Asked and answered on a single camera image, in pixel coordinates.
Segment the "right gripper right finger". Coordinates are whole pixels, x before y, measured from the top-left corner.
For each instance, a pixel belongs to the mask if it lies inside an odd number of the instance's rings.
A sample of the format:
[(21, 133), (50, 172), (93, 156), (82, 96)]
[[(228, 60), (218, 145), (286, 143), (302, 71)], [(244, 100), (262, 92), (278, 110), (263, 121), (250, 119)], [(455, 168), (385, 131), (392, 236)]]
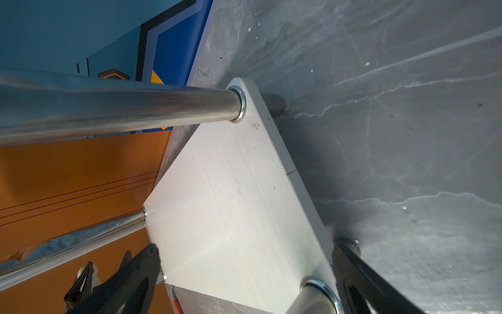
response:
[(332, 266), (345, 313), (422, 313), (360, 257), (349, 239), (333, 242)]

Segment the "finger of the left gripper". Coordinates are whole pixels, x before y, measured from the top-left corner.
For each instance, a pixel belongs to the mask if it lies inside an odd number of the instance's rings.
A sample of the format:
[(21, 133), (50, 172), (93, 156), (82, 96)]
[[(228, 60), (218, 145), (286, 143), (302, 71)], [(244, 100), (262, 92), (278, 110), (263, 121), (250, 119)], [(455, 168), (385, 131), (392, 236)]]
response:
[(74, 309), (81, 301), (85, 300), (92, 293), (92, 281), (94, 275), (94, 264), (88, 262), (82, 272), (77, 276), (73, 286), (64, 296), (66, 310)]

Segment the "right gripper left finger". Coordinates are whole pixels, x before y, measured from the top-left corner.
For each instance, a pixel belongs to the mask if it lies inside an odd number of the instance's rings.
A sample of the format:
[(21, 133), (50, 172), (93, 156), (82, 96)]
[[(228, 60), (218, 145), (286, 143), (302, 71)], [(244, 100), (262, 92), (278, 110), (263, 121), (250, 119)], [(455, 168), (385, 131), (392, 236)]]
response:
[(118, 271), (68, 313), (148, 313), (161, 283), (159, 251), (150, 244), (139, 254), (127, 251)]

